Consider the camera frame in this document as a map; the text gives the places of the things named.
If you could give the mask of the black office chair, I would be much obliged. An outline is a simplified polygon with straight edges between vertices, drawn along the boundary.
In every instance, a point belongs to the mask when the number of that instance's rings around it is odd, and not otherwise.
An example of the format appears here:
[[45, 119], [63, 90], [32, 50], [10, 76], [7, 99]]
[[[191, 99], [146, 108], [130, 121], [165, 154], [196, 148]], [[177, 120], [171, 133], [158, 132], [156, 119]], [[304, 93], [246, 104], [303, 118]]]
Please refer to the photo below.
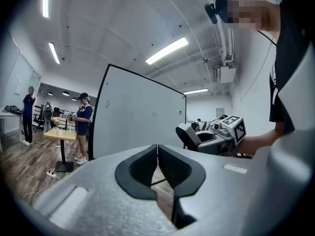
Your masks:
[[43, 120], [43, 105], [34, 107], [33, 122], [37, 125], [33, 127], [33, 131], [43, 130], [44, 120]]

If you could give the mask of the clothes rack with garments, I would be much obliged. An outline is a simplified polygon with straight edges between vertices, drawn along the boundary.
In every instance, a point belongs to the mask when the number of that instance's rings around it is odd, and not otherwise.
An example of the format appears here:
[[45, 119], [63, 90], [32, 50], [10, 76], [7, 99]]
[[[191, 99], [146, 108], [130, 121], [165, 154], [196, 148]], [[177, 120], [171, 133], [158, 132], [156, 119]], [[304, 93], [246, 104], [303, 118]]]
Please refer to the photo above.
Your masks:
[[53, 117], [53, 107], [50, 104], [50, 102], [46, 102], [43, 106], [43, 120], [44, 120], [43, 133], [46, 133], [51, 130], [52, 117]]

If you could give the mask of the yellow pedestal table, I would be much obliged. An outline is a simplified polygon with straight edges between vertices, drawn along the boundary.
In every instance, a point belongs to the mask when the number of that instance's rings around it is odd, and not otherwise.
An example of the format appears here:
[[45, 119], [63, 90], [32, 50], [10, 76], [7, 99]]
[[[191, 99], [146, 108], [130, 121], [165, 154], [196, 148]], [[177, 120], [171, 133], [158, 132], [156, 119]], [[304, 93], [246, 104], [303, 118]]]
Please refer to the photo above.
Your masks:
[[43, 134], [47, 138], [51, 139], [58, 139], [60, 141], [61, 146], [61, 161], [58, 161], [56, 163], [55, 172], [65, 172], [65, 173], [71, 173], [74, 170], [74, 163], [71, 161], [66, 161], [65, 159], [65, 148], [64, 148], [64, 142], [65, 141], [76, 141], [76, 133], [73, 131], [65, 131], [59, 129], [59, 135], [56, 134], [55, 129], [51, 129], [50, 131]]

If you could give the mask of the black metal railing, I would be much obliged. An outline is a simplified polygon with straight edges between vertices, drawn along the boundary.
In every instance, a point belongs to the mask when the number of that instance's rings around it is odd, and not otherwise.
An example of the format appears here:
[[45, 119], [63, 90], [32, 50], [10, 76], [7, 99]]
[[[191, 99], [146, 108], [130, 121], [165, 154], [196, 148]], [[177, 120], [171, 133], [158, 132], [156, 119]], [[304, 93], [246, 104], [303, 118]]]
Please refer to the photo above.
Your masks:
[[[70, 122], [66, 120], [63, 113], [65, 110], [54, 108], [53, 114], [55, 117], [58, 117], [60, 119], [60, 125], [59, 128], [62, 130], [69, 130], [70, 129]], [[32, 128], [36, 126], [37, 124], [32, 121]]]

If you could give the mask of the vase with pink flowers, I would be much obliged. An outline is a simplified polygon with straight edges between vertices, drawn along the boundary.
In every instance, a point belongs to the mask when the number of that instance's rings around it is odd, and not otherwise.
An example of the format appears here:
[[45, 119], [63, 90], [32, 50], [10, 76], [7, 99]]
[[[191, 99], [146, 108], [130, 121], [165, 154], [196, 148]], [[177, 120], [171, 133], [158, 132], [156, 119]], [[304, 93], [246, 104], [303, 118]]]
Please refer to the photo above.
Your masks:
[[56, 130], [56, 134], [59, 135], [59, 125], [60, 125], [60, 119], [58, 117], [52, 117], [51, 121], [54, 124], [54, 128]]

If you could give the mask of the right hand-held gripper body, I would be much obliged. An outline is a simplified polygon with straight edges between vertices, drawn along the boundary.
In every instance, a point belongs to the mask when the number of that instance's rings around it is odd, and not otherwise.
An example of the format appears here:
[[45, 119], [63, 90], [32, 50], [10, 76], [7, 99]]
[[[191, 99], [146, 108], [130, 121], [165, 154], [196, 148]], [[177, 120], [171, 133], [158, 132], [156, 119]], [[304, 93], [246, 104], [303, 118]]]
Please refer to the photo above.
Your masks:
[[236, 147], [246, 136], [244, 119], [234, 115], [215, 122], [211, 131], [225, 140], [228, 149], [226, 155], [236, 155]]

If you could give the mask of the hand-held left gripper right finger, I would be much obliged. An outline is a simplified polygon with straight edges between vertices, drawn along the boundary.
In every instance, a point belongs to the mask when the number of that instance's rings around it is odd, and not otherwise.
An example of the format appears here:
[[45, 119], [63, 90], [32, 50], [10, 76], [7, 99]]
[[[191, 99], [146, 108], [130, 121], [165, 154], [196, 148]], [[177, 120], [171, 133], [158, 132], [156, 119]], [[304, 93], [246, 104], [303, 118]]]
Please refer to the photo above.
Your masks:
[[158, 164], [179, 230], [277, 230], [295, 207], [294, 178], [269, 148], [244, 159], [160, 145]]

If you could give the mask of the grey work table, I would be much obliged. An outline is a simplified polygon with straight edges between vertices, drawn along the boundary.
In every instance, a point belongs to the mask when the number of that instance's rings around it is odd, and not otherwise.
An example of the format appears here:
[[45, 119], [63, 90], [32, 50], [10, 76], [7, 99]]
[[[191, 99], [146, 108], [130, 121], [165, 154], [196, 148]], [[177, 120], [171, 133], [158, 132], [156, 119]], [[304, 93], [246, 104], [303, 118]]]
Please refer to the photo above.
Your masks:
[[89, 159], [147, 145], [183, 148], [176, 127], [186, 123], [186, 96], [160, 82], [109, 64], [89, 130]]

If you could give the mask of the ceiling air conditioning unit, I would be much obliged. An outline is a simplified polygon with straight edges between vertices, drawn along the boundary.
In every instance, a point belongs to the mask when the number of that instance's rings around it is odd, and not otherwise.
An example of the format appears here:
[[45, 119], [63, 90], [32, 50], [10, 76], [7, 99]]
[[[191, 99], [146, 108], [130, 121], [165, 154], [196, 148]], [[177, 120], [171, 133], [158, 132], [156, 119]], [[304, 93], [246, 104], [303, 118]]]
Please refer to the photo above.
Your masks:
[[236, 74], [234, 62], [227, 62], [226, 66], [214, 65], [212, 67], [213, 79], [215, 83], [231, 83]]

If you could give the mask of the white desk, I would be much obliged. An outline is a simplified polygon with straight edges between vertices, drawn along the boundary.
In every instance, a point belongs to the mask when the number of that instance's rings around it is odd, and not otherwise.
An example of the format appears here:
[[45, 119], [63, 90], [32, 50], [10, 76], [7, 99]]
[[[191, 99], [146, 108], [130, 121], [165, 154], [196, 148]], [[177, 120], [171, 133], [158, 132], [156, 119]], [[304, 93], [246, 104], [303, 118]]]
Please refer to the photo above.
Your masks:
[[0, 111], [0, 119], [18, 119], [19, 120], [19, 139], [20, 142], [23, 142], [23, 137], [22, 137], [22, 131], [23, 131], [23, 116], [22, 115], [16, 115], [13, 113], [9, 112], [4, 112], [3, 110]]

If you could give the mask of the person's black shirt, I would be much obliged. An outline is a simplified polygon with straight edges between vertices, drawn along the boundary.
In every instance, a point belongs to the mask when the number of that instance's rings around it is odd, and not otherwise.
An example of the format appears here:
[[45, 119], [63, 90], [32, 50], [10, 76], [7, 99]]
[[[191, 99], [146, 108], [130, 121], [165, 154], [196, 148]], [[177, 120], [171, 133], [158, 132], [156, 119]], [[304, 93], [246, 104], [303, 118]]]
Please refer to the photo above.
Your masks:
[[270, 71], [270, 122], [282, 122], [283, 134], [294, 130], [291, 118], [279, 98], [279, 92], [295, 72], [310, 42], [307, 23], [288, 0], [280, 3], [281, 30], [276, 43], [276, 58]]

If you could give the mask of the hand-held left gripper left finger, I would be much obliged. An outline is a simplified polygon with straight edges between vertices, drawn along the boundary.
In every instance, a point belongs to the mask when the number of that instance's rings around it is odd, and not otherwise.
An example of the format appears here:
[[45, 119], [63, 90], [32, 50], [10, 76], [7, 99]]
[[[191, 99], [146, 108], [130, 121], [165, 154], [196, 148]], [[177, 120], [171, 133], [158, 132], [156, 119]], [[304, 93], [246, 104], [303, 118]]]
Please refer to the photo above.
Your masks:
[[151, 188], [156, 167], [156, 145], [92, 160], [54, 184], [34, 208], [79, 236], [166, 236], [172, 223]]

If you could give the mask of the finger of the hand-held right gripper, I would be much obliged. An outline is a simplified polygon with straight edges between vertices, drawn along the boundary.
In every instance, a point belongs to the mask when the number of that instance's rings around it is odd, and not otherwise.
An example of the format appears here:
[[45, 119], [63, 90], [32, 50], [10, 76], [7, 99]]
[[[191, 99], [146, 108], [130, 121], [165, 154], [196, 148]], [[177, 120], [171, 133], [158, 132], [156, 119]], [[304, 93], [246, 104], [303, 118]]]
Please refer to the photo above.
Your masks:
[[197, 151], [206, 154], [220, 154], [223, 138], [217, 134], [201, 131], [196, 133], [201, 143], [197, 145]]

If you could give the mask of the person's right forearm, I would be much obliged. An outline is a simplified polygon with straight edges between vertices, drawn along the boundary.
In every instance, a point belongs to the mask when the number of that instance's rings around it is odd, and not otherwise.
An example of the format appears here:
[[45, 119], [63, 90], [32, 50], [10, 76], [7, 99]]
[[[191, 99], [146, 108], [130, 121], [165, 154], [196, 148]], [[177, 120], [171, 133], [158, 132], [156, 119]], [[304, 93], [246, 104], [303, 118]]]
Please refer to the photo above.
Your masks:
[[273, 144], [273, 142], [282, 136], [282, 132], [273, 129], [270, 132], [255, 136], [255, 137], [245, 137], [236, 147], [237, 153], [255, 155], [256, 152], [262, 147], [268, 147]]

